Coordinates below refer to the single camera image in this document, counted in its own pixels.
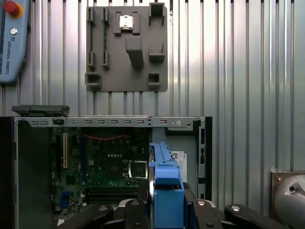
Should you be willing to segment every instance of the connector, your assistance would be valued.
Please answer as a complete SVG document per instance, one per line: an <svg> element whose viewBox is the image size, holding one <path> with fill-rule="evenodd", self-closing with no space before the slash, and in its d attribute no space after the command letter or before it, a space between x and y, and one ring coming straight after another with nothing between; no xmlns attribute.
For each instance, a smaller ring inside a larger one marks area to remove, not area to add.
<svg viewBox="0 0 305 229"><path fill-rule="evenodd" d="M62 167L68 168L68 154L69 154L69 133L63 134L63 155L62 155Z"/></svg>

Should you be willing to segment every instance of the screw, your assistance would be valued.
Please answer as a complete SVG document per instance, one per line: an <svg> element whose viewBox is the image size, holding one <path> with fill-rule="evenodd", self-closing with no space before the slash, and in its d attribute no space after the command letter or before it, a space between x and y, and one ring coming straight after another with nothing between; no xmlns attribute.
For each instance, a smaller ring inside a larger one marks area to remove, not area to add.
<svg viewBox="0 0 305 229"><path fill-rule="evenodd" d="M232 209L233 211L240 211L240 208L237 207L237 206L231 206L231 209Z"/></svg>
<svg viewBox="0 0 305 229"><path fill-rule="evenodd" d="M214 224L213 224L213 223L207 223L206 226L207 226L208 228L213 228L213 227L214 227Z"/></svg>
<svg viewBox="0 0 305 229"><path fill-rule="evenodd" d="M205 205L205 202L202 201L202 200L198 200L198 201L197 201L197 204L199 204L200 206L203 206L203 205Z"/></svg>
<svg viewBox="0 0 305 229"><path fill-rule="evenodd" d="M102 205L101 207L100 207L100 209L99 209L100 211L105 211L105 210L107 210L107 208L106 208L106 206L105 205Z"/></svg>
<svg viewBox="0 0 305 229"><path fill-rule="evenodd" d="M177 126L181 126L181 124L182 124L182 121L181 121L181 120L177 120L177 121L176 121L176 125L177 125Z"/></svg>
<svg viewBox="0 0 305 229"><path fill-rule="evenodd" d="M11 28L10 30L11 35L16 35L18 33L16 28Z"/></svg>

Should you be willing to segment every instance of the pci slot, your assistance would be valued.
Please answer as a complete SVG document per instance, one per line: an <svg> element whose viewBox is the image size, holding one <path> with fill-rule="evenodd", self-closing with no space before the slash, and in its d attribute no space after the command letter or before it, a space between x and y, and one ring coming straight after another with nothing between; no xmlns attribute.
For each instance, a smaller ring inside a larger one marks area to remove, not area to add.
<svg viewBox="0 0 305 229"><path fill-rule="evenodd" d="M69 133L63 134L63 155L62 155L62 167L68 168L68 153L69 153Z"/></svg>
<svg viewBox="0 0 305 229"><path fill-rule="evenodd" d="M86 190L88 203L119 203L124 199L137 199L139 188L137 187L99 187Z"/></svg>

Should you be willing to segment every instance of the red emergency stop button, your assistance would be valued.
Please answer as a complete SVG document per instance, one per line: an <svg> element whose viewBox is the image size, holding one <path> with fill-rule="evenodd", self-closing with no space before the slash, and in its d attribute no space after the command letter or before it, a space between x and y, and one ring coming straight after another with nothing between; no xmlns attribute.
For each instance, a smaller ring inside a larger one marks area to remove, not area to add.
<svg viewBox="0 0 305 229"><path fill-rule="evenodd" d="M20 8L14 1L6 1L3 5L4 11L9 13L11 16L17 16Z"/></svg>

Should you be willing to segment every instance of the motherboard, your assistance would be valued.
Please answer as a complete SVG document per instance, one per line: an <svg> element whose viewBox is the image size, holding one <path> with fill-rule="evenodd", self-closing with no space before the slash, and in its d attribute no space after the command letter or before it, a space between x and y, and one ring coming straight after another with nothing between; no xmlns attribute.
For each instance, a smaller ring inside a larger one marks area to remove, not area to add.
<svg viewBox="0 0 305 229"><path fill-rule="evenodd" d="M56 127L52 145L54 219L136 198L138 182L147 178L149 129Z"/></svg>

